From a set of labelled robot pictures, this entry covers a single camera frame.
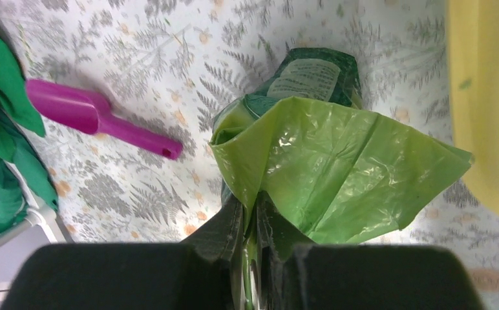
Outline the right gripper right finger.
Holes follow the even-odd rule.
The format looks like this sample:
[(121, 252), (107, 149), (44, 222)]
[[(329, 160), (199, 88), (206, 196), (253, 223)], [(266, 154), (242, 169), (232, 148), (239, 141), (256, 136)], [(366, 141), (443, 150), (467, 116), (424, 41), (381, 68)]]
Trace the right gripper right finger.
[(256, 204), (266, 309), (483, 309), (449, 250), (425, 245), (311, 241), (265, 192)]

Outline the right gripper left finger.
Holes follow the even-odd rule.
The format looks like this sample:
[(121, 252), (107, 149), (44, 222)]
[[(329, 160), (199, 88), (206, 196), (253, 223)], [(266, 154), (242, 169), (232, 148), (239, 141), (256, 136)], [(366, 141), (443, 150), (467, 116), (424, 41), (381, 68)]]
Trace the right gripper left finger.
[(234, 309), (243, 208), (221, 210), (178, 243), (56, 243), (23, 264), (2, 309)]

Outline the green cat litter bag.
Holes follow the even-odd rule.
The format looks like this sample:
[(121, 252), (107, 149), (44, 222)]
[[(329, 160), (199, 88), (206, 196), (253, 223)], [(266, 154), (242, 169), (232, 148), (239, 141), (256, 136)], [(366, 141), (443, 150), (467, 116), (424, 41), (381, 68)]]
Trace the green cat litter bag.
[(209, 145), (223, 205), (243, 208), (243, 309), (266, 309), (260, 193), (315, 243), (369, 245), (406, 228), (472, 163), (466, 150), (364, 110), (355, 59), (329, 48), (290, 50), (272, 78), (217, 114)]

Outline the magenta plastic scoop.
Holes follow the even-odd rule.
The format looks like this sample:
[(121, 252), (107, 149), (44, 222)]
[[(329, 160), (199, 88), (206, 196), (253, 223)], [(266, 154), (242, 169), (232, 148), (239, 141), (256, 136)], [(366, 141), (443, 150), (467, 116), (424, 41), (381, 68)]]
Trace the magenta plastic scoop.
[(56, 123), (85, 134), (107, 134), (169, 160), (178, 159), (182, 153), (179, 141), (115, 116), (100, 93), (40, 79), (27, 80), (25, 88), (35, 109)]

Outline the yellow green litter box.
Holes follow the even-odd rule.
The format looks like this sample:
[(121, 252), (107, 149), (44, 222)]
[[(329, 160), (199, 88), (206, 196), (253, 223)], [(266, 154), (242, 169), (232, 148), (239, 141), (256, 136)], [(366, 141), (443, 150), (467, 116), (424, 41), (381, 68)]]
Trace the yellow green litter box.
[(473, 155), (463, 180), (499, 215), (499, 1), (447, 1), (453, 142)]

